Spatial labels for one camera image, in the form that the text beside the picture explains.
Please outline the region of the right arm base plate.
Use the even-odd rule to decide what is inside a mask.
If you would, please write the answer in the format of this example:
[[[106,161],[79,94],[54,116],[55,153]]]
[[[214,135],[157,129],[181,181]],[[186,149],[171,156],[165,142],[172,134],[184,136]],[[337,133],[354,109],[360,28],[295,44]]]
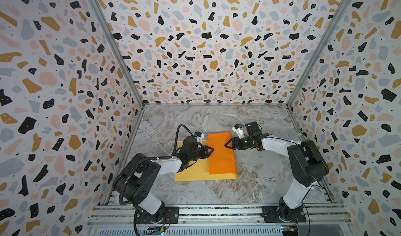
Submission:
[[[289,209],[286,205],[262,206],[261,216],[265,223],[295,223],[307,222],[303,206],[296,209]]]

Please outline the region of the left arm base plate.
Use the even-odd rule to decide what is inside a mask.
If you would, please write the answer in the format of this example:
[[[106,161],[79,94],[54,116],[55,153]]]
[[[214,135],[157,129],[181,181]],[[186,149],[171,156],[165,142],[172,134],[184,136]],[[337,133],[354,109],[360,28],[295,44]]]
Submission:
[[[145,210],[139,210],[135,215],[135,222],[139,225],[144,224],[177,224],[179,220],[180,208],[178,206],[161,206],[161,208],[154,214],[150,214]]]

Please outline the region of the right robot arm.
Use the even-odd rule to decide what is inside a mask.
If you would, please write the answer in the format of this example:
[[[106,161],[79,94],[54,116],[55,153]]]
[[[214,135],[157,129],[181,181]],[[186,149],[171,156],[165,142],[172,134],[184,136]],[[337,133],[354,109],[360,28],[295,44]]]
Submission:
[[[233,150],[257,149],[273,151],[288,157],[293,181],[287,193],[280,199],[282,217],[299,210],[312,186],[317,185],[329,173],[329,167],[315,143],[311,140],[293,141],[263,133],[257,122],[236,124],[232,127],[236,137],[225,147]]]

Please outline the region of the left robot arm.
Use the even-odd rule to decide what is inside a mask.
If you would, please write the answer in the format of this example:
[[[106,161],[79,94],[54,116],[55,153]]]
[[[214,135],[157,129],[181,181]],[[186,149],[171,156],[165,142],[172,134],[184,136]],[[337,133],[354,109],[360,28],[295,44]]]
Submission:
[[[136,154],[113,182],[113,189],[119,194],[119,204],[131,205],[152,216],[162,214],[165,204],[151,194],[157,177],[183,172],[198,160],[209,158],[213,152],[214,148],[203,145],[200,138],[193,135],[185,138],[181,147],[175,144],[169,156]]]

